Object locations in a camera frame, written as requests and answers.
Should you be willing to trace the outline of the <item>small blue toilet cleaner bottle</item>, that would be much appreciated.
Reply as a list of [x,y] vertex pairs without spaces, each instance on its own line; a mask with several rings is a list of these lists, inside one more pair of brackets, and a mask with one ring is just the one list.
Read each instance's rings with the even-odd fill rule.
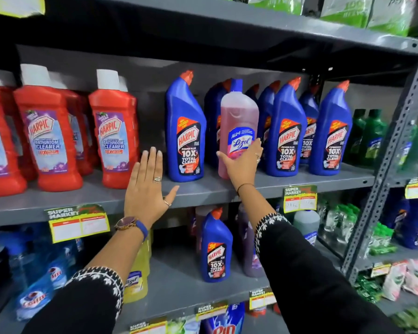
[[222,207],[215,207],[201,226],[200,272],[208,283],[230,277],[233,235],[221,220],[222,212]]

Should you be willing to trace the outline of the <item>person's left hand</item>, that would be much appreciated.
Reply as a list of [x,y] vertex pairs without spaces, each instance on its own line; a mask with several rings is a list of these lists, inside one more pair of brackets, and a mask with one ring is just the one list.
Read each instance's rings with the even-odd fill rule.
[[163,154],[157,151],[156,155],[156,184],[148,182],[149,152],[144,150],[140,159],[140,168],[137,184],[133,191],[127,186],[124,202],[124,216],[133,216],[145,224],[148,230],[167,211],[162,193]]

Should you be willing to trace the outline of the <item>light green leafy packets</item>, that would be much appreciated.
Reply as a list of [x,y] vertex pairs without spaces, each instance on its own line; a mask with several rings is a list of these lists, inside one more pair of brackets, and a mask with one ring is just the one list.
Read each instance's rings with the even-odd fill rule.
[[418,306],[393,314],[390,319],[404,334],[418,334]]

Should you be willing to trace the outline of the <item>pink cleaner bottle blue cap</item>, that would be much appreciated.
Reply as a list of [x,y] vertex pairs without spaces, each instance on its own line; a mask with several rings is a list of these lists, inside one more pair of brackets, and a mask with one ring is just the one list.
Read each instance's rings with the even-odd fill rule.
[[258,106],[242,90],[243,80],[231,79],[221,99],[219,151],[231,159],[240,157],[255,141],[258,128]]

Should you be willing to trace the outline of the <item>yellow cleaner bottle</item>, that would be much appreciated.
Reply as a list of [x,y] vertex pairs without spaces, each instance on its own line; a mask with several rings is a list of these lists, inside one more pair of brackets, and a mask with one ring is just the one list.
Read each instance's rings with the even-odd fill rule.
[[137,257],[131,267],[125,287],[124,304],[137,302],[147,296],[148,276],[150,275],[151,258],[151,230],[139,249]]

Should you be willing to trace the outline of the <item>pink white pouches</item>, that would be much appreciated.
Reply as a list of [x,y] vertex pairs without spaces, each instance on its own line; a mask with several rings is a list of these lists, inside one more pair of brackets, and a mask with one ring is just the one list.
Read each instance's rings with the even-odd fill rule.
[[418,258],[402,260],[391,265],[382,285],[382,297],[396,301],[401,290],[418,296]]

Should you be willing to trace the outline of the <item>group of blue bottles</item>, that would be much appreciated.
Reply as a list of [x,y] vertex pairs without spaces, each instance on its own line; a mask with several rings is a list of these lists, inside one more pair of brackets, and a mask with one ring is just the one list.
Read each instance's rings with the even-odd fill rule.
[[418,249],[418,199],[401,197],[387,201],[382,223],[394,231],[400,245]]

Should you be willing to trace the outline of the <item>group of clear green-capped bottles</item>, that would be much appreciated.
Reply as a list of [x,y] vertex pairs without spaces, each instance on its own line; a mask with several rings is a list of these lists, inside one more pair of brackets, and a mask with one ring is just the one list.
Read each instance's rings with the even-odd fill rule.
[[360,212],[361,209],[351,203],[335,204],[325,199],[318,203],[318,240],[336,257],[343,258]]

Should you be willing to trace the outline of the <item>yellow packet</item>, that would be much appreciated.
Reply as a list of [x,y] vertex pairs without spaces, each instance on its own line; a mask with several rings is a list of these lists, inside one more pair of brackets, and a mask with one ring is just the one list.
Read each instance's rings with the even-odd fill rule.
[[0,0],[0,15],[27,18],[45,14],[45,0]]

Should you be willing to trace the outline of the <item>grey slotted upright post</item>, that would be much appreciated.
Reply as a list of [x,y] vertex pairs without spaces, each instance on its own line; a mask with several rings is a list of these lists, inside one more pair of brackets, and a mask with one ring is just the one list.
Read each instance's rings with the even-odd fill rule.
[[384,208],[392,182],[396,176],[401,151],[411,134],[413,124],[418,117],[418,64],[408,75],[395,108],[392,121],[383,140],[375,182],[360,212],[359,219],[353,228],[351,239],[346,247],[341,272],[351,285],[354,285],[365,252],[370,242],[371,231]]

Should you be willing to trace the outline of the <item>green white packet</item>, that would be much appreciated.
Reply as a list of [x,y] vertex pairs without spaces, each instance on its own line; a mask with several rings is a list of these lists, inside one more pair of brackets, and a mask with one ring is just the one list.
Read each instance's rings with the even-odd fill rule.
[[248,4],[300,16],[305,0],[248,0]]
[[367,29],[406,37],[417,0],[373,0]]
[[320,19],[365,28],[373,0],[324,0]]

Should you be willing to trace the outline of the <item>row of red cleaner bottles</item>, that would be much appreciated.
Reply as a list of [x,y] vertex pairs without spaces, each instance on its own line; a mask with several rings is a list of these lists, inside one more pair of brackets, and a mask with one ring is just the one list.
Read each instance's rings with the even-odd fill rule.
[[82,188],[72,129],[80,108],[54,88],[46,67],[21,64],[21,76],[22,87],[13,90],[12,73],[0,70],[0,197],[27,190],[28,168],[40,190]]

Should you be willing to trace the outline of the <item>purple cleaner bottle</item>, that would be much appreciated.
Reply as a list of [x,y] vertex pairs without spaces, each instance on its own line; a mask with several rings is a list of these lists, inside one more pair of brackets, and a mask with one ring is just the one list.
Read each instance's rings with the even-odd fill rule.
[[249,221],[243,203],[238,207],[236,215],[238,235],[240,239],[240,259],[245,275],[253,278],[265,276],[264,269],[255,250],[255,232]]

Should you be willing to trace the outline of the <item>pale grey cleaner bottle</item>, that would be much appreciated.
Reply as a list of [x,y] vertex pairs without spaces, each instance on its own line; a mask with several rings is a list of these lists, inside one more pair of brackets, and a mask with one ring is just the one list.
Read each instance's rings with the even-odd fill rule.
[[315,246],[318,229],[320,226],[320,216],[314,210],[300,210],[294,215],[293,226],[301,232],[303,237]]

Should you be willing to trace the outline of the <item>person's right forearm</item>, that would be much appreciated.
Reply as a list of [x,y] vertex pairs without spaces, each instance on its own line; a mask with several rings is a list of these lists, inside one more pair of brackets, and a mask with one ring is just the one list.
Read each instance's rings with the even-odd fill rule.
[[404,334],[360,297],[253,185],[241,186],[238,193],[255,231],[256,254],[290,334]]

